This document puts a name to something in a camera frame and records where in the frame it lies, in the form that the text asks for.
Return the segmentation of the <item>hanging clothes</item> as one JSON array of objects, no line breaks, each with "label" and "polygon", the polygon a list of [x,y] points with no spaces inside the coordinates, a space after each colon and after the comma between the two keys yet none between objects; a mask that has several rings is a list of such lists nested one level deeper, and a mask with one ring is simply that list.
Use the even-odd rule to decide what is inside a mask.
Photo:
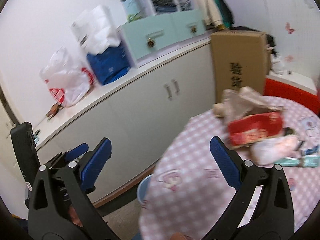
[{"label": "hanging clothes", "polygon": [[229,29],[234,24],[233,14],[224,0],[196,0],[207,29]]}]

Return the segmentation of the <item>blue fabric bag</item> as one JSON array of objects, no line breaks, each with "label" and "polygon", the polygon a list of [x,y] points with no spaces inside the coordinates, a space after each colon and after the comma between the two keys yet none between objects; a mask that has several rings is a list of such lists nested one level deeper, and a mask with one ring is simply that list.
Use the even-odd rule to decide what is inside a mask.
[{"label": "blue fabric bag", "polygon": [[126,75],[131,68],[122,44],[118,47],[108,47],[102,54],[88,53],[86,59],[102,86]]}]

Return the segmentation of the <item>light blue trash bin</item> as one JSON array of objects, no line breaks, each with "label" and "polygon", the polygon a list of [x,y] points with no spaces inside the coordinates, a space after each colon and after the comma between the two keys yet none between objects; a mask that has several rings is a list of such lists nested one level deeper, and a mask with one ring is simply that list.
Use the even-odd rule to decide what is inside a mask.
[{"label": "light blue trash bin", "polygon": [[148,175],[138,185],[136,195],[137,195],[137,200],[140,205],[143,205],[151,177],[152,177],[152,175]]}]

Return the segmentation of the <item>small brown item on cabinet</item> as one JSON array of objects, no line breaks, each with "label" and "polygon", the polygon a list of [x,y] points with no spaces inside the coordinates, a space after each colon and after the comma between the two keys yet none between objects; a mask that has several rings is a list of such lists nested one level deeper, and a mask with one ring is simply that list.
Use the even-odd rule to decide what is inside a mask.
[{"label": "small brown item on cabinet", "polygon": [[63,106],[61,104],[59,103],[53,104],[49,112],[46,114],[46,117],[50,120],[51,118],[56,116],[61,109],[63,109]]}]

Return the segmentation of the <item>brown cardboard box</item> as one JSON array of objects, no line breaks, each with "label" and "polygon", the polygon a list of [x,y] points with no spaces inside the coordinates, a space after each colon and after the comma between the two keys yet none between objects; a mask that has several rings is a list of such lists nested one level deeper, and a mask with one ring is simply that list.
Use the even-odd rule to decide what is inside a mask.
[{"label": "brown cardboard box", "polygon": [[216,102],[225,89],[251,87],[263,94],[270,68],[267,36],[259,31],[227,30],[210,36]]}]

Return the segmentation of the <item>white red plastic bag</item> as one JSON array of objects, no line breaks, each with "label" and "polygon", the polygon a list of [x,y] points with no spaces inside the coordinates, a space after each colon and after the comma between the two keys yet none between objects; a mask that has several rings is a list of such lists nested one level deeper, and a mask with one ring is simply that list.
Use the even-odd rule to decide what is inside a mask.
[{"label": "white red plastic bag", "polygon": [[40,70],[40,77],[50,95],[62,107],[77,104],[93,87],[94,75],[66,48],[60,48]]}]

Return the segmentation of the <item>teal wrapper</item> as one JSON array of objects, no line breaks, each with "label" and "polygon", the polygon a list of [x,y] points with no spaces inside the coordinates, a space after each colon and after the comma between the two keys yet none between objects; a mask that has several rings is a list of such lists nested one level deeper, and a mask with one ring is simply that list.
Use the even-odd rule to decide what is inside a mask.
[{"label": "teal wrapper", "polygon": [[283,159],[279,159],[275,162],[275,164],[279,164],[285,167],[309,167],[309,168],[316,168],[319,167],[319,155],[312,154],[312,155],[305,155],[301,158],[292,158],[286,157]]}]

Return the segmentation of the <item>white low cabinet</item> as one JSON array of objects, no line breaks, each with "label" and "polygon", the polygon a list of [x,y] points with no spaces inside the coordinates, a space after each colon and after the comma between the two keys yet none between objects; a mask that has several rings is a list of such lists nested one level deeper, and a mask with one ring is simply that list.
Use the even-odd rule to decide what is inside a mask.
[{"label": "white low cabinet", "polygon": [[102,138],[110,139],[111,159],[89,195],[101,206],[150,174],[189,119],[214,101],[210,40],[205,38],[132,68],[41,122],[37,154],[46,163],[81,143],[95,148]]}]

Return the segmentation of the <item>brown paper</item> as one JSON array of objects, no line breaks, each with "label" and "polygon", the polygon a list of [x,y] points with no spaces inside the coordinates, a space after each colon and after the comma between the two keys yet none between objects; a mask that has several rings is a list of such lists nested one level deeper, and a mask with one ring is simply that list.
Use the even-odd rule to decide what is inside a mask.
[{"label": "brown paper", "polygon": [[283,106],[272,106],[264,97],[251,87],[242,87],[239,91],[225,89],[222,93],[221,103],[213,105],[213,114],[223,118],[225,124],[240,120],[249,115],[269,112],[283,112]]}]

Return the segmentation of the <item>red storage box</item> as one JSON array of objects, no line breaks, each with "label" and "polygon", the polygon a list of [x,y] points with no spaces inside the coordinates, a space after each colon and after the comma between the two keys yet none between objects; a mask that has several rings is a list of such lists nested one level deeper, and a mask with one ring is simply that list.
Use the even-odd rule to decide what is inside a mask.
[{"label": "red storage box", "polygon": [[297,102],[319,115],[319,98],[305,90],[267,78],[265,96],[276,96]]}]

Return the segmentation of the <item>white plastic bag on box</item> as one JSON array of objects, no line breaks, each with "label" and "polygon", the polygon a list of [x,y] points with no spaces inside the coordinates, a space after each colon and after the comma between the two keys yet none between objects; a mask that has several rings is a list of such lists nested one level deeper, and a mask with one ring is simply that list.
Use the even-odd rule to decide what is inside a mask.
[{"label": "white plastic bag on box", "polygon": [[283,57],[279,54],[271,54],[271,70],[276,75],[283,75],[285,72],[285,64]]}]

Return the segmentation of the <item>white paper shopping bag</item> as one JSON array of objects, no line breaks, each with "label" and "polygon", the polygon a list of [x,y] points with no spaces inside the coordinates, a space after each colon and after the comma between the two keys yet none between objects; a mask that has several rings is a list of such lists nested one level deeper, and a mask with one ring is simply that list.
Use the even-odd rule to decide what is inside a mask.
[{"label": "white paper shopping bag", "polygon": [[71,25],[71,31],[80,47],[93,55],[121,43],[110,10],[104,5],[83,11]]}]

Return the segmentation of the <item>white pink plastic wrapper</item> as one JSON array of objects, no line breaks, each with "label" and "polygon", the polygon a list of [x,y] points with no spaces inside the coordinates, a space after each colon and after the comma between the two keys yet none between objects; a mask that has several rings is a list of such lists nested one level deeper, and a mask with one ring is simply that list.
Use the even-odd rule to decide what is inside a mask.
[{"label": "white pink plastic wrapper", "polygon": [[299,139],[296,134],[268,138],[253,144],[251,156],[258,165],[273,164],[279,159],[296,157],[298,144]]}]

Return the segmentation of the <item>teal drawer storage unit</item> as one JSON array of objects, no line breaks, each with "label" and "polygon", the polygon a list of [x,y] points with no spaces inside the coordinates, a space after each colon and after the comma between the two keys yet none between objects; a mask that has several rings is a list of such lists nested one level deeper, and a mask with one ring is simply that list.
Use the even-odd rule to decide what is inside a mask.
[{"label": "teal drawer storage unit", "polygon": [[129,63],[139,68],[205,37],[199,10],[149,16],[118,28]]}]

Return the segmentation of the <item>red snack box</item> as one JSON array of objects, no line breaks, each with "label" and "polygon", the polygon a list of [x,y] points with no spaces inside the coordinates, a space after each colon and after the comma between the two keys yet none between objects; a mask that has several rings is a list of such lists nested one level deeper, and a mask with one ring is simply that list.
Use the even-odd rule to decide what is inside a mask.
[{"label": "red snack box", "polygon": [[248,115],[228,124],[229,140],[234,148],[276,137],[282,129],[283,119],[279,112]]}]

